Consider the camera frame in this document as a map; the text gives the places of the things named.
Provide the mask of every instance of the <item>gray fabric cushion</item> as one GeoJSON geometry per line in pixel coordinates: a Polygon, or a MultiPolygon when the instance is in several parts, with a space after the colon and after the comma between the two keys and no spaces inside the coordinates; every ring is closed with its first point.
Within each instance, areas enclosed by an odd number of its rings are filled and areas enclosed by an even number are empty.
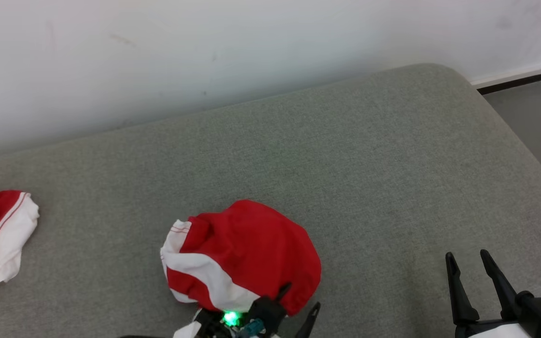
{"type": "MultiPolygon", "coordinates": [[[[453,334],[444,255],[482,318],[479,249],[541,295],[541,166],[459,74],[418,65],[0,158],[0,190],[41,207],[0,285],[0,337],[172,336],[172,223],[253,199],[320,255],[316,337],[453,334]]],[[[293,336],[304,313],[285,321],[293,336]]]]}

